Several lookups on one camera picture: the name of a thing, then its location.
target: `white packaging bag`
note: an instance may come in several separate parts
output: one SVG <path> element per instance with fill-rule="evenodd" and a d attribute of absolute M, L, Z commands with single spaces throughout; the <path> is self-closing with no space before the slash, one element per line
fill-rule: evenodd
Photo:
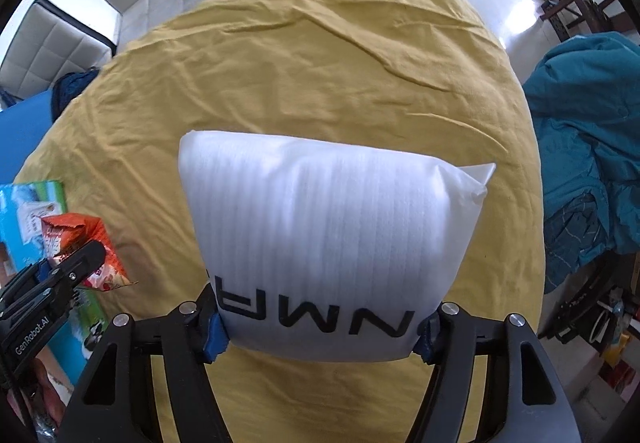
<path fill-rule="evenodd" d="M 495 169 L 220 131 L 184 136 L 178 165 L 230 340 L 334 362 L 410 354 Z"/>

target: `round metal object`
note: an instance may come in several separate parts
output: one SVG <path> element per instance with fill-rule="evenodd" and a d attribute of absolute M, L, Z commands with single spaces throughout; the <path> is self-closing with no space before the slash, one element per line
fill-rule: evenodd
<path fill-rule="evenodd" d="M 187 302 L 183 302 L 178 306 L 178 311 L 183 315 L 190 315 L 191 313 L 195 313 L 198 310 L 198 306 L 195 302 L 188 300 Z"/>
<path fill-rule="evenodd" d="M 524 317 L 518 313 L 511 313 L 511 315 L 509 315 L 509 322 L 511 322 L 514 326 L 517 326 L 519 328 L 521 328 L 527 323 L 527 321 L 524 320 Z"/>
<path fill-rule="evenodd" d="M 118 313 L 113 318 L 113 325 L 121 328 L 122 326 L 126 326 L 129 323 L 129 315 L 126 313 Z"/>
<path fill-rule="evenodd" d="M 455 302 L 445 302 L 440 309 L 442 309 L 443 313 L 447 315 L 457 315 L 460 313 L 460 306 L 458 306 Z"/>

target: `black cable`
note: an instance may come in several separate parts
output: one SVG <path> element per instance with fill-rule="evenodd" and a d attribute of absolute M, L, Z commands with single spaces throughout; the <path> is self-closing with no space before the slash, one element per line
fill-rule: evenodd
<path fill-rule="evenodd" d="M 4 353 L 2 351 L 0 351 L 0 372 L 6 378 L 6 381 L 9 383 L 9 388 L 11 388 L 12 393 L 14 393 L 14 398 L 18 404 L 20 415 L 22 416 L 22 422 L 37 441 L 38 435 L 36 434 L 36 428 L 33 424 L 33 419 L 31 418 L 29 409 L 27 409 L 27 404 L 24 402 L 22 391 L 20 390 L 20 386 L 15 379 L 14 373 L 9 371 L 9 366 L 6 363 L 6 359 L 4 358 Z"/>

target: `orange object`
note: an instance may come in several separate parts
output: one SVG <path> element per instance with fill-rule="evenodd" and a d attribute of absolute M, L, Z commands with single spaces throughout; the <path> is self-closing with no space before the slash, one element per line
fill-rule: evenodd
<path fill-rule="evenodd" d="M 42 218 L 42 238 L 51 266 L 57 266 L 60 261 L 92 239 L 100 241 L 107 252 L 104 264 L 84 279 L 82 284 L 100 291 L 109 291 L 131 284 L 100 218 L 76 213 L 44 217 Z"/>

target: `white foam package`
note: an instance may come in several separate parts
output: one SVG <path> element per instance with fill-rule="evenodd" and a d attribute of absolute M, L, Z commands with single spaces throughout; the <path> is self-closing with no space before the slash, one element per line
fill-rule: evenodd
<path fill-rule="evenodd" d="M 495 169 L 222 131 L 185 135 L 178 167 L 230 340 L 328 362 L 409 356 Z"/>

